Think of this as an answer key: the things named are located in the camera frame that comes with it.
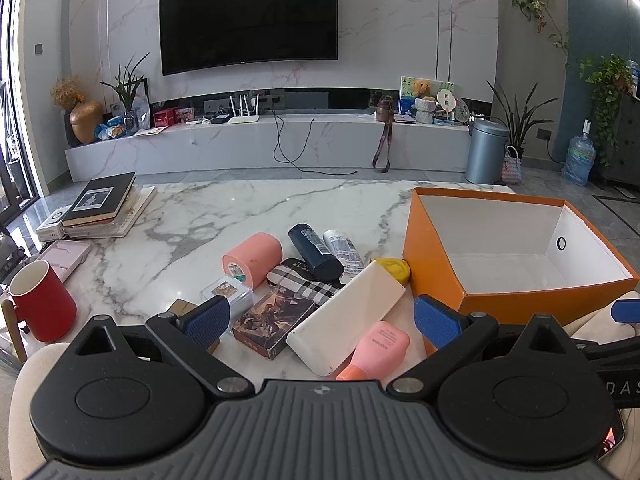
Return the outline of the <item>brown cardboard box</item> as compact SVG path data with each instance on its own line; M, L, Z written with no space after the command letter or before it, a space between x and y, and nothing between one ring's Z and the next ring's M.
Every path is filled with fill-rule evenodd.
M183 299L176 299L171 306L167 309L168 312L175 313L178 318L181 318L183 315L186 315L193 311L196 308L196 304L192 304L190 301L186 301ZM220 344L220 339L217 338L210 342L210 345L206 348L208 354L213 354Z

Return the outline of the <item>clear acrylic cube box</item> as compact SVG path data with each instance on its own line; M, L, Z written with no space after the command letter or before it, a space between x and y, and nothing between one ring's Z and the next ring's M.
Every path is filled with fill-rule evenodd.
M212 284L207 285L200 292L201 300L206 301L215 296L223 296L230 306L230 322L228 332L233 324L251 307L254 306L254 294L242 282L224 275Z

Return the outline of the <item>illustrated card box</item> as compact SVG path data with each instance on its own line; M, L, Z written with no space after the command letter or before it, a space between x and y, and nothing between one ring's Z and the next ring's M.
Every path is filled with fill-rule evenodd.
M316 309L313 301L275 288L232 324L232 334L248 348L273 360L286 346L288 333Z

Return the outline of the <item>pink lotion bottle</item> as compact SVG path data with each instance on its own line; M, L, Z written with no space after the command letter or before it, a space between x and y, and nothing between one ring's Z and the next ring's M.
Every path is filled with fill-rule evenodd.
M389 322L377 322L358 342L337 380L382 380L405 359L409 335Z

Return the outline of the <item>yellow tape measure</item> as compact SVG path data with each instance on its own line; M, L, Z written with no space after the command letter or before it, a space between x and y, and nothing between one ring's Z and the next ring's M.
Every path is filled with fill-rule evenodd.
M374 261L382 266L398 283L407 286L411 278L408 262L397 258L375 258Z

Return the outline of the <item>pink cylinder roll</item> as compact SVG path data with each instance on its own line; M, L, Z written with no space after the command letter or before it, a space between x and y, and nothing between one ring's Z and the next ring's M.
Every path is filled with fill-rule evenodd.
M255 289L280 264L282 255L280 240L258 232L222 256L222 270L247 288Z

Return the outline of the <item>plaid glasses case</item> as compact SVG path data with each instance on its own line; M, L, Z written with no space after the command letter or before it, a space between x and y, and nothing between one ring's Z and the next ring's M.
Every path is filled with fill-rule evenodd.
M267 273L266 281L294 295L312 301L320 307L343 287L339 281L322 282L311 272L308 264L296 258L287 258Z

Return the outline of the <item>white rectangular case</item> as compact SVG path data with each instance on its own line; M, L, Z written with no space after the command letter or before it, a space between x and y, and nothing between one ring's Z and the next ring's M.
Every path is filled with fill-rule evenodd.
M293 328L286 343L315 375L334 374L360 339L404 296L406 288L371 262L336 295Z

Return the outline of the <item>white labelled tube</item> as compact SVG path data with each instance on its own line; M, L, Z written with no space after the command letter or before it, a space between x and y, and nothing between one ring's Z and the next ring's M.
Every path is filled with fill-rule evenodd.
M363 262L352 240L344 233L327 230L323 233L323 240L343 266L343 274L340 277L342 284L347 284L364 270L366 264Z

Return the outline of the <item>dark blue bottle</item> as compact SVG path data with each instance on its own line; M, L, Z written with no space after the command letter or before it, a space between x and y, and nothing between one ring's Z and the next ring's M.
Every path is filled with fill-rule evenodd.
M340 263L317 232L307 223L299 223L288 230L288 237L318 281L336 282L344 272Z

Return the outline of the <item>red mug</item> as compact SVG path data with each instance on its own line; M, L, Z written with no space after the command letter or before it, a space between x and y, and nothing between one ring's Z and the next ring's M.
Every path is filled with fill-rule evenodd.
M50 263L37 260L15 274L1 310L15 347L22 343L18 324L25 323L32 336L50 344L73 327L77 307Z

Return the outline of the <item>blue water jug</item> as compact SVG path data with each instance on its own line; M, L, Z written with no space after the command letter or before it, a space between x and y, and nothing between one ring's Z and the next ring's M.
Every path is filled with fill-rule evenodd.
M582 134L570 139L562 177L574 184L585 186L588 182L590 171L596 159L596 149L590 139L591 122L584 120Z

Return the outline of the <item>grey trash can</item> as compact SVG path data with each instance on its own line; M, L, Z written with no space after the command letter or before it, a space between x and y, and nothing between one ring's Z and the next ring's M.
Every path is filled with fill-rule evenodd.
M509 129L498 122L477 119L470 125L470 135L465 179L474 184L497 183L501 178Z

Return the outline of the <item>copper vase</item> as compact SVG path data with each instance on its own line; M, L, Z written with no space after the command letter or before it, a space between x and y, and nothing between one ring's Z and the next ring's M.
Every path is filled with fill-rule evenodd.
M70 112L70 125L81 144L94 141L94 130L102 122L103 108L99 101L78 103Z

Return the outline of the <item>green potted plant left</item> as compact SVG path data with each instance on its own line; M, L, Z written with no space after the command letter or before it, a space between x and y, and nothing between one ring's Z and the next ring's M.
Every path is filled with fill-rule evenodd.
M134 105L134 98L137 95L139 87L145 81L145 76L138 75L137 69L149 55L149 53L145 53L137 62L134 62L134 59L130 58L127 64L119 65L118 73L114 77L114 84L100 80L102 86L111 88L117 94L119 102L121 102L124 107L125 111L124 114L122 114L122 125L125 128L127 136L132 136L139 129L138 118L132 110L132 106Z

